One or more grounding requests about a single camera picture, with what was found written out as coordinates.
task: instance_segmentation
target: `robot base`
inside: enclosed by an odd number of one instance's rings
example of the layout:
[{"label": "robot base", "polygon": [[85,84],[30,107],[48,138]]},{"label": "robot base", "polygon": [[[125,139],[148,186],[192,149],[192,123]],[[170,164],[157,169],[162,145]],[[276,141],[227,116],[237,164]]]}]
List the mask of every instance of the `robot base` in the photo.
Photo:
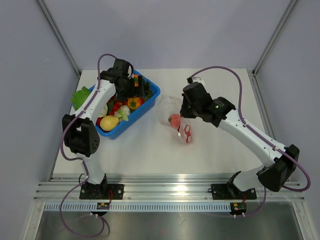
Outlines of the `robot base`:
[{"label": "robot base", "polygon": [[111,200],[122,200],[124,189],[125,185],[123,184],[109,184],[106,175],[104,175],[100,184],[84,183],[81,186],[79,198],[82,200],[109,200],[111,191]]},{"label": "robot base", "polygon": [[256,190],[254,188],[247,191],[237,191],[234,197],[231,196],[228,191],[227,183],[212,184],[208,189],[209,193],[212,193],[213,200],[255,200],[257,199]]}]

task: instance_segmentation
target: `blue plastic basket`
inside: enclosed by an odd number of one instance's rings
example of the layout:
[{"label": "blue plastic basket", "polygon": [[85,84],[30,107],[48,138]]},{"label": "blue plastic basket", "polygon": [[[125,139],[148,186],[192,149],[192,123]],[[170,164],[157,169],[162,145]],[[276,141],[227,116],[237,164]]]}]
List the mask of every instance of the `blue plastic basket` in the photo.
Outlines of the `blue plastic basket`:
[{"label": "blue plastic basket", "polygon": [[[136,70],[134,70],[133,73],[136,75],[142,75]],[[105,132],[99,126],[95,125],[97,132],[101,136],[108,137],[110,139],[116,139],[120,134],[122,134],[127,128],[129,128],[135,121],[137,121],[143,114],[145,114],[149,109],[151,109],[155,105],[156,98],[160,94],[160,88],[146,77],[144,77],[144,80],[150,82],[152,97],[150,97],[144,104],[142,104],[140,107],[134,110],[133,113],[131,113],[128,116],[128,121],[120,122],[114,129],[112,129],[109,132]]]}]

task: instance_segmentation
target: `clear plastic bag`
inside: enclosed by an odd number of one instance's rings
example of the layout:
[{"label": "clear plastic bag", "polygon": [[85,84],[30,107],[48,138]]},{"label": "clear plastic bag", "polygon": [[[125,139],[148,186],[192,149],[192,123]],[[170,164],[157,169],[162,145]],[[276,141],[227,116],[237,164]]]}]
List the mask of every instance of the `clear plastic bag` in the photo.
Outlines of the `clear plastic bag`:
[{"label": "clear plastic bag", "polygon": [[182,100],[177,97],[162,95],[159,100],[155,118],[166,126],[171,135],[181,143],[190,144],[193,141],[191,121],[180,116]]}]

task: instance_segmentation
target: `yellow fruit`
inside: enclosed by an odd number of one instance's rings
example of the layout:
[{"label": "yellow fruit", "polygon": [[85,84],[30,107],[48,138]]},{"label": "yellow fruit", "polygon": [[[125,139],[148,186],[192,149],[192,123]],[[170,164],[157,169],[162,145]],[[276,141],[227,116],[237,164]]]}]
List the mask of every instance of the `yellow fruit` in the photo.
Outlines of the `yellow fruit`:
[{"label": "yellow fruit", "polygon": [[100,122],[100,128],[103,131],[111,131],[112,129],[114,129],[119,123],[119,119],[115,116],[105,116],[104,118],[101,119]]}]

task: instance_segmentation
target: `metal floor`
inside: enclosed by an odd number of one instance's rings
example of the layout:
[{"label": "metal floor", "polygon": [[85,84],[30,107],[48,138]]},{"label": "metal floor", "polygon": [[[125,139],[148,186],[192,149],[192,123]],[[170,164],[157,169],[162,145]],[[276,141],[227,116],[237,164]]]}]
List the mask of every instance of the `metal floor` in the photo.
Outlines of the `metal floor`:
[{"label": "metal floor", "polygon": [[[248,203],[248,212],[258,207]],[[76,232],[93,235],[101,222],[89,216],[72,223],[84,212],[64,212]],[[106,228],[100,237],[108,240],[302,240],[291,203],[266,203],[261,212],[233,219],[227,213],[200,212],[108,212]],[[58,211],[43,212],[37,240],[78,240],[64,229]]]}]

